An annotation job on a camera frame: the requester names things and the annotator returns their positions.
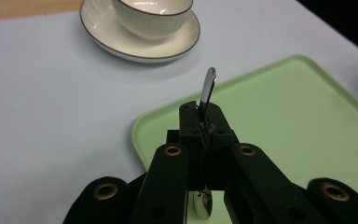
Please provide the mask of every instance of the table surface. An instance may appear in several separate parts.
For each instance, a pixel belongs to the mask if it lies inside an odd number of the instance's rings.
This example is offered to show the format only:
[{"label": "table surface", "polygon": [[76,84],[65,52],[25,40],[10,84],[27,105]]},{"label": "table surface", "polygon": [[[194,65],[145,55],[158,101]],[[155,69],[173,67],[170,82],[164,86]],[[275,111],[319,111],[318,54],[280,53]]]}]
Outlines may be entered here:
[{"label": "table surface", "polygon": [[81,0],[0,0],[0,20],[78,10]]},{"label": "table surface", "polygon": [[221,82],[303,54],[358,98],[358,48],[294,0],[195,1],[199,43],[159,64],[101,49],[79,1],[14,2],[0,1],[0,223],[61,223],[90,181],[142,174],[133,123],[210,66]]}]

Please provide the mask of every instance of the brass screw hole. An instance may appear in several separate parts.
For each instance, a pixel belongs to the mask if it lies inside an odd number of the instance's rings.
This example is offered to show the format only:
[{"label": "brass screw hole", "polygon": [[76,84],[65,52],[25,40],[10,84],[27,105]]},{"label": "brass screw hole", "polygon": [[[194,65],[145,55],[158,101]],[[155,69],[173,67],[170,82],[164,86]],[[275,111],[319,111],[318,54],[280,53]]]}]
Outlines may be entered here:
[{"label": "brass screw hole", "polygon": [[179,147],[166,147],[164,150],[164,153],[167,156],[177,156],[181,152],[182,152],[182,149]]},{"label": "brass screw hole", "polygon": [[245,156],[254,156],[255,150],[251,147],[241,146],[240,152]]},{"label": "brass screw hole", "polygon": [[94,198],[98,200],[107,200],[113,198],[117,192],[117,185],[113,183],[101,184],[94,190]]},{"label": "brass screw hole", "polygon": [[322,192],[329,198],[339,201],[346,202],[350,199],[350,195],[344,189],[330,183],[322,183]]}]

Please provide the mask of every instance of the white saucer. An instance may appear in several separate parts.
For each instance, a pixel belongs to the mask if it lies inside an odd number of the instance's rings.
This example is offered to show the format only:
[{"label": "white saucer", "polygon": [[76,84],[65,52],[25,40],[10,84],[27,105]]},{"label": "white saucer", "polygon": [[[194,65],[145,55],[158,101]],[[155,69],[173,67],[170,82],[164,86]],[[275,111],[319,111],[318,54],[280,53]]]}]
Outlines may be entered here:
[{"label": "white saucer", "polygon": [[197,43],[200,23],[194,12],[172,36],[147,41],[124,28],[117,20],[111,0],[84,0],[80,19],[102,48],[118,57],[140,63],[163,63],[179,58]]}]

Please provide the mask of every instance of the green plastic tray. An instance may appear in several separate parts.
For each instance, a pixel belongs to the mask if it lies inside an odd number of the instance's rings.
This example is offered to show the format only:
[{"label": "green plastic tray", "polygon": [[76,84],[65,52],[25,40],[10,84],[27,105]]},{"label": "green plastic tray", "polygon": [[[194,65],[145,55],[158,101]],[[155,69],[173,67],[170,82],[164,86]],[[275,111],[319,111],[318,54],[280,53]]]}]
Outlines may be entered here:
[{"label": "green plastic tray", "polygon": [[[178,129],[179,105],[199,98],[197,92],[137,119],[132,141],[146,168],[166,131]],[[309,58],[292,56],[221,83],[211,102],[241,142],[261,147],[292,182],[305,188],[330,177],[358,191],[358,101]],[[189,203],[187,223],[229,222],[222,192],[213,192],[208,221]]]}]

